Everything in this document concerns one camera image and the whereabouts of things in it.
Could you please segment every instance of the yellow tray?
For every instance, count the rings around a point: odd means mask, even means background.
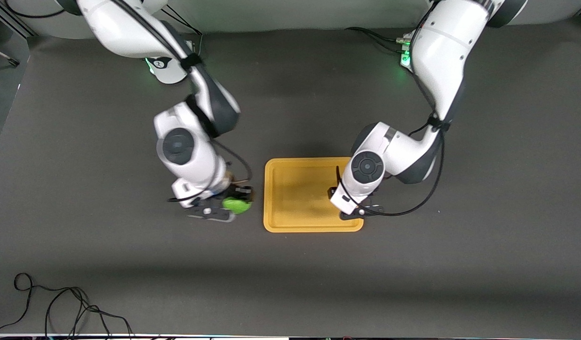
[[[353,232],[363,220],[343,221],[330,203],[336,187],[336,166],[349,157],[278,158],[265,166],[263,224],[270,232]]]

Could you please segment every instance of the white robotic arm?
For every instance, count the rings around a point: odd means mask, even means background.
[[[381,184],[386,172],[406,184],[430,174],[444,133],[454,118],[463,87],[464,63],[487,25],[503,26],[527,0],[436,0],[413,33],[411,69],[433,106],[422,140],[379,122],[359,133],[331,202],[347,218],[368,215],[361,202]],[[382,211],[370,214],[385,215]]]
[[[233,220],[235,215],[223,207],[223,199],[236,198],[249,205],[252,190],[234,185],[213,139],[234,129],[239,106],[174,28],[152,16],[166,0],[57,1],[70,13],[81,13],[109,51],[129,58],[168,58],[187,71],[194,94],[154,118],[157,153],[178,177],[172,185],[176,198],[170,202],[180,203],[193,217]]]

